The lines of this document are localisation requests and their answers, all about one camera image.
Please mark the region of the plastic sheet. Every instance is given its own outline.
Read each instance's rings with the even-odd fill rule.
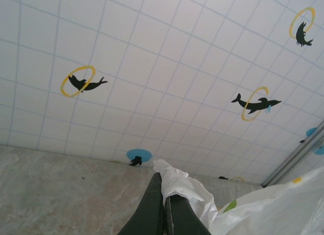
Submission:
[[[324,230],[324,167],[287,184],[244,195],[217,212],[212,195],[188,173],[157,160],[164,199],[189,199],[197,217],[215,235],[322,235]]]

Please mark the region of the black object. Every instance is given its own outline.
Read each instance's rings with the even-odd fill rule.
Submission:
[[[142,158],[140,156],[135,156],[134,159],[131,160],[131,166],[136,166],[137,164],[142,165]]]
[[[163,207],[161,176],[155,173],[133,216],[118,235],[211,235],[197,218],[189,201],[179,195],[166,200]]]
[[[305,26],[306,26],[306,23],[302,22],[302,24],[300,24],[300,26],[298,27],[297,32],[296,32],[296,40],[297,40],[296,44],[297,45],[300,44],[300,46],[304,46],[304,45],[311,46],[312,45],[311,42],[313,41],[313,39],[308,42],[305,40],[305,35],[306,35],[306,32],[304,32]]]
[[[118,235],[163,235],[161,182],[160,173],[155,173],[135,213]]]

